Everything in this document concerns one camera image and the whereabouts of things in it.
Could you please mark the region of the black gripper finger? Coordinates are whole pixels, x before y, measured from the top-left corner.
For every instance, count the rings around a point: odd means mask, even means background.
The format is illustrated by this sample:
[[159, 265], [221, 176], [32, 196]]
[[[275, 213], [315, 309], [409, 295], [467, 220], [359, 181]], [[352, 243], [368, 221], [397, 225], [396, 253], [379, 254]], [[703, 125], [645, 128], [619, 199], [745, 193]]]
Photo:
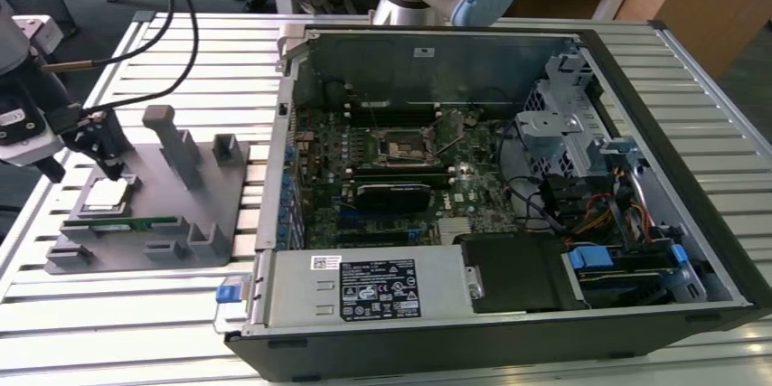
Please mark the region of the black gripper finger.
[[65, 176], [65, 168], [51, 155], [36, 162], [36, 169], [53, 184], [59, 184]]
[[131, 151], [131, 142], [123, 132], [113, 109], [99, 111], [81, 119], [63, 134], [67, 147], [87, 155], [111, 181], [121, 178], [123, 156]]

